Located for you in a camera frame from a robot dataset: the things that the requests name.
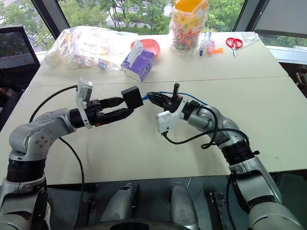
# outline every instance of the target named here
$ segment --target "black block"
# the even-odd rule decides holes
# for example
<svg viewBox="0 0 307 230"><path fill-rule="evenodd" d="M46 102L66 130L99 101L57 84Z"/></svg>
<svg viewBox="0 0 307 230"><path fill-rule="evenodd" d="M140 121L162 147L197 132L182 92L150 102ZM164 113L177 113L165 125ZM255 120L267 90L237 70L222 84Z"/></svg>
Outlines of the black block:
<svg viewBox="0 0 307 230"><path fill-rule="evenodd" d="M143 105L143 100L139 88L133 86L121 92L125 103L129 109L135 109Z"/></svg>

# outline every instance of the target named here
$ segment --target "white table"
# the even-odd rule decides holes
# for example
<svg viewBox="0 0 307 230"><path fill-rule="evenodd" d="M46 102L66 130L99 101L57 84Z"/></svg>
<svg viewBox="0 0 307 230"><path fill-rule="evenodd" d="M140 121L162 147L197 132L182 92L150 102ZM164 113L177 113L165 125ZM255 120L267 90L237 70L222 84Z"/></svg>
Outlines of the white table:
<svg viewBox="0 0 307 230"><path fill-rule="evenodd" d="M217 43L222 44L228 35L219 33L214 36ZM167 47L161 45L161 49L161 59L170 62L167 57L177 58ZM43 99L67 85L76 84L79 77L94 83L93 99L120 96L120 91L134 85L139 87L141 94L172 91L174 81L179 81L180 92L190 93L216 106L223 115L237 122L249 136L252 150L261 152L259 156L268 171L307 168L306 148L303 145L307 130L307 102L304 96L261 41L240 50L235 61L231 51L227 52L226 47L224 49L224 54L209 58L195 56L193 61L201 62L197 66L202 68L196 68L193 61L187 62L189 74L184 72L182 65L167 68L160 60L145 83L114 71L102 75L98 69L40 69L0 133L0 176L6 174L11 149L8 143L10 132L28 122ZM255 58L257 53L262 53L262 58ZM256 60L257 64L253 65L252 61ZM228 62L236 66L233 71ZM76 107L73 90L52 99L40 113L63 107ZM162 108L145 101L144 106L122 121L90 130L81 128L65 136L64 139L76 149L83 162L85 181L229 174L228 165L217 147L200 149L202 143L209 141L207 137L176 146L160 136L154 125L154 116L161 111ZM182 121L169 133L169 137L183 140L197 133L196 129ZM49 151L45 173L48 184L81 181L77 160L60 141L56 141Z"/></svg>
<svg viewBox="0 0 307 230"><path fill-rule="evenodd" d="M225 44L226 38L230 36L233 36L231 32L212 34L215 47L222 47L223 54L202 57L195 55L193 58L186 59L173 53L167 35L140 36L140 39L155 39L161 48L156 65L151 69L144 83L288 76L260 40L239 49L237 57L234 58L232 49ZM90 71L89 69L62 71L40 68L32 84L37 86L74 85L79 77L87 78L93 84L137 82L125 76L122 71L103 71L98 68Z"/></svg>

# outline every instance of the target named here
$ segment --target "black cable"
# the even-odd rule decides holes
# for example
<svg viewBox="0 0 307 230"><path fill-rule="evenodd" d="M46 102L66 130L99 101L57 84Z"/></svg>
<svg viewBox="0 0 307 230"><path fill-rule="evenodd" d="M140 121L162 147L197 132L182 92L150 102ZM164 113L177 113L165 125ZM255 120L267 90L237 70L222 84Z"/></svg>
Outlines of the black cable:
<svg viewBox="0 0 307 230"><path fill-rule="evenodd" d="M53 97L57 96L58 94L64 92L64 91L67 91L67 90L70 90L70 89L74 89L74 88L77 88L78 86L77 85L72 85L70 87L67 87L67 88L64 88L60 91L57 91L56 93L52 94L50 97L48 97L47 99L45 99L36 109L35 111L33 112L33 114L31 115L31 118L30 118L30 121L29 122L32 122L33 119L34 119L34 116L37 114L37 112L41 109L41 107L43 107L44 104L46 104L50 99L52 99ZM79 222L79 219L80 219L80 215L81 215L81 205L82 205L82 202L83 202L83 194L84 194L84 171L83 171L83 165L82 165L82 162L78 156L78 154L76 153L76 151L73 149L73 147L67 142L65 141L63 138L59 138L64 144L66 144L70 149L71 151L73 152L73 154L75 155L75 157L77 158L78 160L78 163L79 163L79 166L80 166L80 169L81 169L81 195L80 195L80 201L79 201L79 209L78 209L78 214L77 214L77 218L76 218L76 222L75 222L75 228L77 228L77 225L78 225L78 222ZM47 190L47 183L44 183L44 187L45 187L45 190Z"/></svg>
<svg viewBox="0 0 307 230"><path fill-rule="evenodd" d="M82 166L82 162L78 156L78 154L76 153L76 151L73 149L73 147L67 142L65 141L63 138L59 138L63 143L65 143L73 152L73 154L75 155L75 157L77 158L79 165L80 165L80 169L81 169L81 196L80 196L80 201L79 201L79 209L78 209L78 214L77 214L77 218L76 218L76 222L75 222L75 228L77 228L78 222L79 222L79 218L80 218L80 214L81 214L81 206L82 206L82 202L83 202L83 194L84 194L84 171L83 171L83 166Z"/></svg>
<svg viewBox="0 0 307 230"><path fill-rule="evenodd" d="M201 145L201 148L203 150L205 150L205 149L209 148L211 145L214 144L215 137L216 137L217 131L218 131L218 121L217 121L217 116L216 116L215 112L212 109L210 109L208 107L205 107L205 106L201 106L201 108L208 110L213 115L213 117L214 117L214 134L213 134L213 136L211 138L211 141L209 143L207 143L207 144Z"/></svg>
<svg viewBox="0 0 307 230"><path fill-rule="evenodd" d="M40 110L40 108L43 107L43 105L46 104L51 98L55 97L56 95L60 94L61 92L64 92L64 91L66 91L66 90L70 90L70 89L73 89L73 88L77 88L77 87L78 87L77 85L72 85L72 86L70 86L70 87L67 87L67 88L65 88L65 89L62 89L62 90L57 91L56 93L52 94L50 97L48 97L46 100L44 100L44 101L34 110L32 116L31 116L31 118L30 118L29 123L33 121L34 116L37 114L37 112Z"/></svg>
<svg viewBox="0 0 307 230"><path fill-rule="evenodd" d="M233 128L219 128L219 129L217 129L217 131L218 131L218 132L221 132L221 131L231 131L231 132L239 133L239 134L241 134L241 135L245 138L246 143L249 145L249 139L248 139L248 137L247 137L246 134L243 133L241 130L237 130L237 129L233 129ZM199 133L198 135L195 135L195 136L193 136L193 137L191 137L191 138L189 138L189 139L186 139L186 140L180 141L180 142L175 142L175 141L172 141L171 139L169 139L169 138L167 137L167 132L163 133L162 135L163 135L163 137L165 137L166 140L168 140L170 143L172 143L172 144L174 144L174 145L181 145L181 144L187 143L187 142L189 142L189 141L191 141L191 140L194 140L194 139L196 139L196 138L199 138L199 137L201 137L201 136L207 135L207 134L209 134L209 133L214 133L214 132L215 132L214 129L213 129L213 130L209 130L209 131L207 131L207 132Z"/></svg>
<svg viewBox="0 0 307 230"><path fill-rule="evenodd" d="M236 226L235 226L234 220L232 219L230 209L229 209L229 187L230 187L231 180L232 180L232 174L229 175L228 180L227 180L226 194L225 194L225 196L226 196L225 206L226 206L226 212L227 212L232 230L236 230Z"/></svg>

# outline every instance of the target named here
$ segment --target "red scissors handle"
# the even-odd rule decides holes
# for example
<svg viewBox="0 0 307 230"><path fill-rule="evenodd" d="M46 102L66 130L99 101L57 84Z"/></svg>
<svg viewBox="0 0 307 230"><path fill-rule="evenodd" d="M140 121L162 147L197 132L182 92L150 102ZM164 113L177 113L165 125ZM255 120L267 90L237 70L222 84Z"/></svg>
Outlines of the red scissors handle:
<svg viewBox="0 0 307 230"><path fill-rule="evenodd" d="M240 39L229 37L226 39L226 45L228 45L230 48L239 49L243 46L243 42Z"/></svg>

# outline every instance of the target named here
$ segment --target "white sticker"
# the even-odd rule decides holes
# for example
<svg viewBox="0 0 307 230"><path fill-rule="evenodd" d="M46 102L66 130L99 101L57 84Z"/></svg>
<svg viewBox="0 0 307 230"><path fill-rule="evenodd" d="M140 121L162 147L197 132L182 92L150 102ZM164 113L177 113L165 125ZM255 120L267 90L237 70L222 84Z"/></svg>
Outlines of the white sticker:
<svg viewBox="0 0 307 230"><path fill-rule="evenodd" d="M197 11L196 15L197 15L197 20L198 20L199 18L201 18L201 17L204 16L204 11L202 10L202 8L200 8L200 9Z"/></svg>

